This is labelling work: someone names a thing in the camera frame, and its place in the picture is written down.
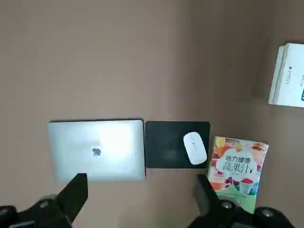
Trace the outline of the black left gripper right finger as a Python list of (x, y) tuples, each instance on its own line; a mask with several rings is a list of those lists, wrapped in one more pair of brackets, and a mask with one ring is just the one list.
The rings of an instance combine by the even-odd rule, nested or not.
[(194, 191), (199, 215), (191, 228), (291, 228), (293, 225), (280, 211), (259, 207), (249, 213), (229, 197), (219, 198), (205, 174), (197, 174)]

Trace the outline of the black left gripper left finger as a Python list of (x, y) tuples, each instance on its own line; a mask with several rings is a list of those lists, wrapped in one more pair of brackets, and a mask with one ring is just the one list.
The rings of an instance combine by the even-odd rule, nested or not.
[(2, 228), (71, 228), (88, 198), (87, 174), (77, 174), (58, 194), (40, 198), (24, 211), (0, 207)]

